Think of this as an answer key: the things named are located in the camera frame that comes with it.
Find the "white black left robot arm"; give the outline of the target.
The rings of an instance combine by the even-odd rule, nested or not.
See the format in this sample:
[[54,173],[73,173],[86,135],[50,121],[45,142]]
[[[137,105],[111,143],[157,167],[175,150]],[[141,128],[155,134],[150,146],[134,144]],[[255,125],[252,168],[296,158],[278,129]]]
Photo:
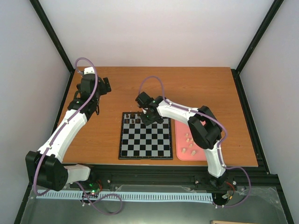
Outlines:
[[110,91],[108,78],[98,77],[94,67],[83,70],[63,120],[37,151],[29,151],[25,157],[28,178],[36,195],[40,195],[38,187],[60,191],[66,184],[74,182],[81,182],[87,188],[96,185],[97,176],[88,165],[65,166],[63,160],[80,129],[93,114],[100,113],[100,97]]

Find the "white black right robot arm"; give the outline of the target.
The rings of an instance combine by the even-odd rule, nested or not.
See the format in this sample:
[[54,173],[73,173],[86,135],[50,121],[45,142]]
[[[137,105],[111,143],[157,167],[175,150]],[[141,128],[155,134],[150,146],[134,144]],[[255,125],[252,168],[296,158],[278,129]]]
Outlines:
[[207,182],[215,189],[224,184],[227,173],[221,151],[223,141],[221,132],[226,129],[207,106],[191,108],[176,104],[162,96],[152,98],[145,92],[139,93],[135,101],[142,109],[141,120],[147,126],[154,122],[161,124],[163,118],[187,125],[194,143],[204,150],[208,164]]

